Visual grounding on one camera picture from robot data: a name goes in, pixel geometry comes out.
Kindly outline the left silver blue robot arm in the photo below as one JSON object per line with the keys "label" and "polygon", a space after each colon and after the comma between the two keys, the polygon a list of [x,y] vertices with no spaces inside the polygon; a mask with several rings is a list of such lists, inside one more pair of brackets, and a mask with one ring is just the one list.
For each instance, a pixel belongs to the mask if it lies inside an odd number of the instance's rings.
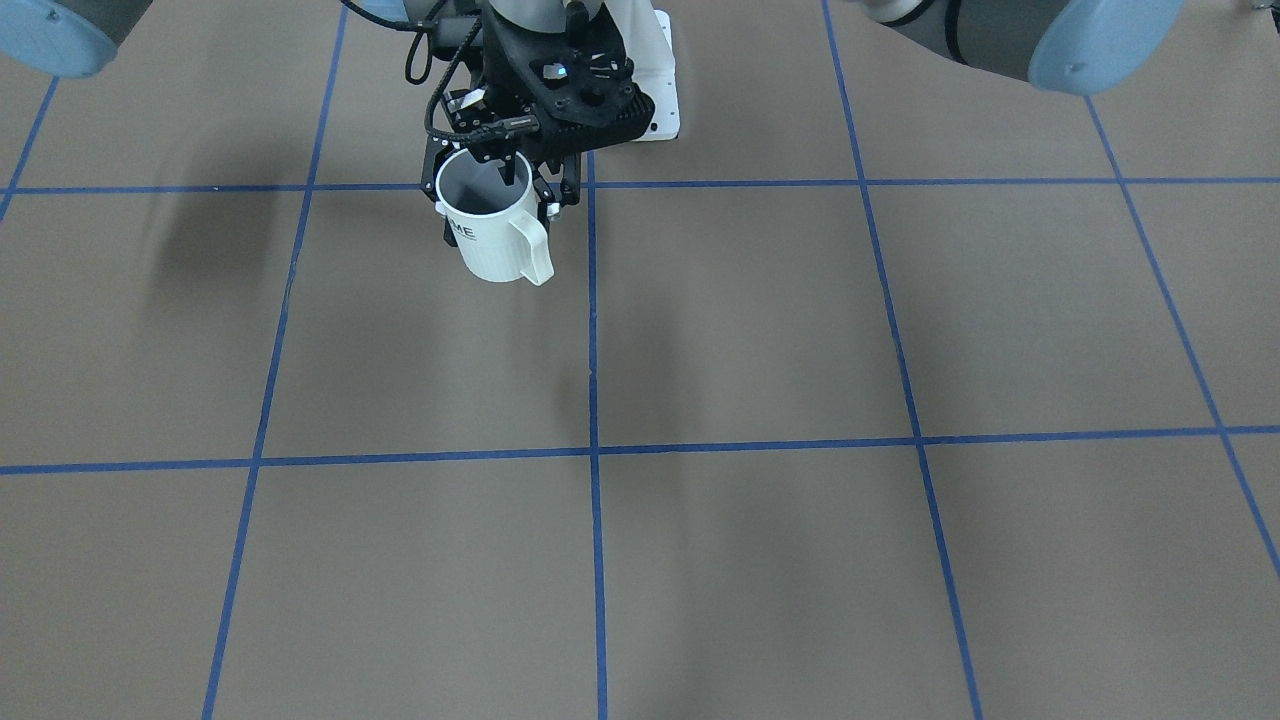
{"label": "left silver blue robot arm", "polygon": [[956,64],[1088,97],[1133,76],[1181,1],[863,1],[877,24]]}

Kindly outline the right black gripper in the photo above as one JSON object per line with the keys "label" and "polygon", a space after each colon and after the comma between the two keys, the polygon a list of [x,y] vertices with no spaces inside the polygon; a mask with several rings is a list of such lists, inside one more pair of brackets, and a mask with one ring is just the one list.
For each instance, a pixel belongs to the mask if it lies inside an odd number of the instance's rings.
{"label": "right black gripper", "polygon": [[420,177],[420,191],[438,202],[442,218],[442,237],[447,246],[456,247],[452,219],[443,200],[444,165],[449,160],[470,160],[483,177],[494,176],[498,190],[513,190],[531,184],[543,206],[558,204],[575,206],[581,201],[582,154],[552,152],[540,145],[539,137],[513,138],[484,136],[465,143],[461,140],[429,135]]}

